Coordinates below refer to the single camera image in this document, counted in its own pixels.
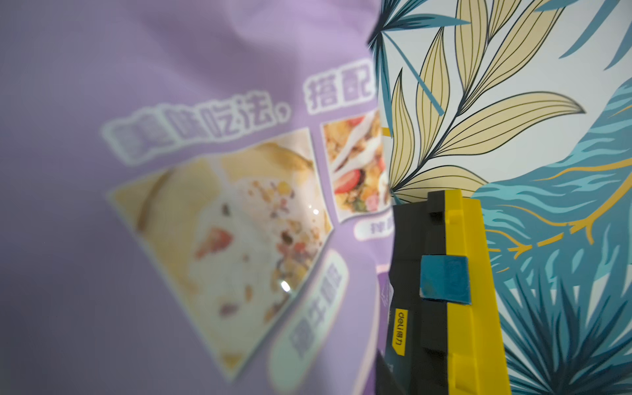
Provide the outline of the purple oats bag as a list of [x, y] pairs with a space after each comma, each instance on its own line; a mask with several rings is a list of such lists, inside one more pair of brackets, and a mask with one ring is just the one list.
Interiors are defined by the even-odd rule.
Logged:
[[2, 393], [376, 393], [379, 14], [2, 2]]

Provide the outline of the yellow black toolbox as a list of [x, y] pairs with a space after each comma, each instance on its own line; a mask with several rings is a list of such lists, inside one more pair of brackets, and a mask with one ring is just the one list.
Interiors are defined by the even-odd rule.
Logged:
[[378, 394], [507, 394], [510, 379], [480, 202], [432, 192], [393, 209]]

